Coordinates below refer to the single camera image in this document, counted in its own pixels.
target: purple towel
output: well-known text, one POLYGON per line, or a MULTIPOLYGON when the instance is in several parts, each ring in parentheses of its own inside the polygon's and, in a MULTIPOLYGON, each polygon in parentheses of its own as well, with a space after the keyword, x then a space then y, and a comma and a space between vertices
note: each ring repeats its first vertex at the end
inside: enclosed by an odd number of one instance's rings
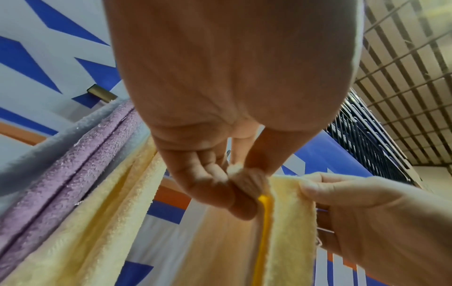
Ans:
POLYGON ((132 111, 35 221, 0 258, 0 282, 35 251, 74 209, 141 123, 132 111))
POLYGON ((36 182, 32 183, 18 202, 10 206, 0 219, 0 255, 32 223, 47 203, 110 136, 132 108, 133 105, 130 101, 118 106, 111 115, 86 133, 63 157, 53 163, 36 182))

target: slatted ceiling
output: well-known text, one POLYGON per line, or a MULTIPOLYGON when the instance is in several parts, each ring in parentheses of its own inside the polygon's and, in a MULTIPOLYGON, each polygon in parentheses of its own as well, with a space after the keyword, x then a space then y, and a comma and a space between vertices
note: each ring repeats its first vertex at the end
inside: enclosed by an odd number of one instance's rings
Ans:
POLYGON ((447 19, 422 10, 445 4, 367 1, 353 87, 412 164, 452 163, 452 4, 447 19))

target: hand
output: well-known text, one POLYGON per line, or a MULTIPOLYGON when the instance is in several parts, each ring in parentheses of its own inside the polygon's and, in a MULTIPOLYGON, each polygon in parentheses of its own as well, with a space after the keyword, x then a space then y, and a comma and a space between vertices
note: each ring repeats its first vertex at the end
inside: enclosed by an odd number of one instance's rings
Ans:
POLYGON ((359 62, 362 0, 104 4, 119 71, 171 175, 242 219, 257 205, 222 168, 226 140, 232 163, 271 175, 334 119, 359 62))
POLYGON ((394 286, 450 285, 452 202, 380 177, 302 177, 322 247, 394 286))

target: beige wall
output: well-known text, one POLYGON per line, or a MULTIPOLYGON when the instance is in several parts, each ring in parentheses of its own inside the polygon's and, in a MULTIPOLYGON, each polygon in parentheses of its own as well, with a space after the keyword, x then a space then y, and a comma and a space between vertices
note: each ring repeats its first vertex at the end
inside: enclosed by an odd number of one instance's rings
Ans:
POLYGON ((414 169, 422 179, 421 183, 426 190, 452 200, 452 176, 446 167, 415 166, 414 169))

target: yellow towel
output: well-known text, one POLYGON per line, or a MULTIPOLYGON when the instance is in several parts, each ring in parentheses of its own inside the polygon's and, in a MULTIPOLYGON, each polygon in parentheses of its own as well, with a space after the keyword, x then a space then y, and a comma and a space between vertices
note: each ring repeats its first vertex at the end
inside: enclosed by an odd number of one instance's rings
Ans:
POLYGON ((315 204, 299 180, 271 177, 251 221, 209 207, 172 286, 311 286, 315 204))
POLYGON ((1 286, 114 285, 165 168, 149 139, 1 286))

